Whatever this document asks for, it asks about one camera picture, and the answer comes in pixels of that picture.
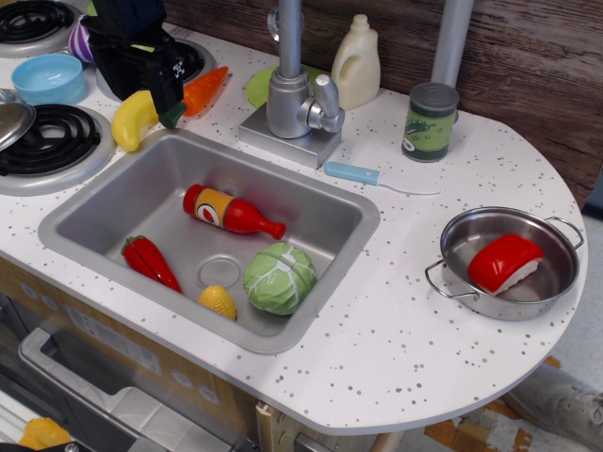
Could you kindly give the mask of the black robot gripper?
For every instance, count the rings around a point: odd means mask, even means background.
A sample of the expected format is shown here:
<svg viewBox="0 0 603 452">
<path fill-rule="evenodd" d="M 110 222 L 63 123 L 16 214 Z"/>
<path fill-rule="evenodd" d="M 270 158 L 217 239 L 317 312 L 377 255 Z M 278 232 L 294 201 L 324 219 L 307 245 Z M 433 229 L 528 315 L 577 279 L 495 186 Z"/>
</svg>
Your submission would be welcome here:
<svg viewBox="0 0 603 452">
<path fill-rule="evenodd" d="M 160 23 L 131 38 L 107 30 L 99 17 L 89 17 L 87 29 L 94 62 L 118 99 L 148 89 L 159 115 L 183 100 L 183 60 Z"/>
</svg>

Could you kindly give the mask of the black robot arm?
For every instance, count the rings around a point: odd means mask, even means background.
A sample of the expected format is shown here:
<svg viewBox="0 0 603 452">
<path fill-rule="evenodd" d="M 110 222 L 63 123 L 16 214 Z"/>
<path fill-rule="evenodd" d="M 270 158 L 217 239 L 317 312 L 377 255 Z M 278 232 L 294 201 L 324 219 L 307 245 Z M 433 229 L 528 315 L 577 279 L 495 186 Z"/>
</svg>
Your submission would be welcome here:
<svg viewBox="0 0 603 452">
<path fill-rule="evenodd" d="M 119 99 L 150 91 L 160 118 L 181 115 L 183 61 L 175 39 L 163 29 L 161 1 L 94 1 L 81 24 L 90 33 L 93 60 Z"/>
</svg>

